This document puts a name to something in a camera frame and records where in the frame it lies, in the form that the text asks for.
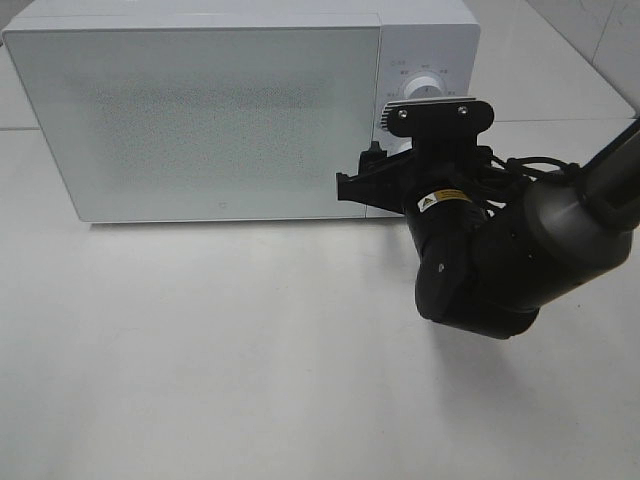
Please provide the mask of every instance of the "yellow label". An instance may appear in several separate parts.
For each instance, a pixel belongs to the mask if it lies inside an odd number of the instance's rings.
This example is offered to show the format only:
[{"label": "yellow label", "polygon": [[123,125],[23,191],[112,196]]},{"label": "yellow label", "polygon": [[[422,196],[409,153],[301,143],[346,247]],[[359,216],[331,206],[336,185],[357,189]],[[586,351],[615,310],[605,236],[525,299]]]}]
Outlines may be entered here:
[{"label": "yellow label", "polygon": [[437,192],[422,197],[418,202],[418,210],[420,210],[420,213],[423,213],[427,208],[433,207],[436,203],[444,202],[445,200],[471,201],[464,192],[456,190],[455,188],[445,188],[444,190],[438,190]]}]

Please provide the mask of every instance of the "microwave control panel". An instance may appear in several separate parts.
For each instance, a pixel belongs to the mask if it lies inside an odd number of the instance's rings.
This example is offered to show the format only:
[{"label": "microwave control panel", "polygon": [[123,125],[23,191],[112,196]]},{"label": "microwave control panel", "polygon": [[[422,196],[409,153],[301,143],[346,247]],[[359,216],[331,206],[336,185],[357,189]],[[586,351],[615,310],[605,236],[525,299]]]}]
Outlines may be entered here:
[{"label": "microwave control panel", "polygon": [[409,139],[380,128],[391,101],[467,95],[480,28],[477,24],[384,25],[380,36],[373,139],[394,154]]}]

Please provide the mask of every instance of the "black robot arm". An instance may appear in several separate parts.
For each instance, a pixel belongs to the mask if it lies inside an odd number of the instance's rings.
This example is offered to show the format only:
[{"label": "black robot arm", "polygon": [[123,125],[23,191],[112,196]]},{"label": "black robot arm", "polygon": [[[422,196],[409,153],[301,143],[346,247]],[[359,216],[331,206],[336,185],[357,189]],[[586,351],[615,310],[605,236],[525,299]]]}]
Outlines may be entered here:
[{"label": "black robot arm", "polygon": [[374,142],[358,175],[337,174],[338,199],[405,215],[423,317],[508,338],[542,305],[629,255],[640,222],[640,121],[580,168],[503,162],[477,146],[493,118],[473,98],[388,104],[383,127],[412,148],[388,157]]}]

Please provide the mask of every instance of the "white microwave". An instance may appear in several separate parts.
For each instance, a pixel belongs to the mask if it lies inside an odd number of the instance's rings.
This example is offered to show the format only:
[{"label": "white microwave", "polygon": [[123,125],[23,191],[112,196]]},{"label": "white microwave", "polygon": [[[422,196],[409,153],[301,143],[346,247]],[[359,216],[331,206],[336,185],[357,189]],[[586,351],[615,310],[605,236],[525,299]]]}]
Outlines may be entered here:
[{"label": "white microwave", "polygon": [[36,0],[3,30],[88,222],[380,215],[336,199],[393,100],[467,93],[460,0]]}]

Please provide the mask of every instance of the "white tile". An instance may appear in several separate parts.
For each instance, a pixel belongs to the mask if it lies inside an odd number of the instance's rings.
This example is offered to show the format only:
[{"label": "white tile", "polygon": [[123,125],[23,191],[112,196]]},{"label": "white tile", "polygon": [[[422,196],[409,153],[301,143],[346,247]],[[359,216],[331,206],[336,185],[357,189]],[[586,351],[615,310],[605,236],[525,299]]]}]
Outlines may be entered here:
[{"label": "white tile", "polygon": [[24,10],[32,1],[33,0],[2,0],[0,2],[0,30],[9,23],[14,15]]},{"label": "white tile", "polygon": [[594,65],[640,110],[640,0],[617,0]]},{"label": "white tile", "polygon": [[587,60],[591,61],[615,0],[528,0]]},{"label": "white tile", "polygon": [[471,93],[498,120],[631,118],[635,112],[524,0],[466,0],[482,27]]},{"label": "white tile", "polygon": [[37,128],[38,122],[3,45],[0,47],[0,129],[25,127]]},{"label": "white tile", "polygon": [[402,222],[88,228],[39,132],[0,145],[1,478],[638,478],[640,249],[498,342],[418,317]]}]

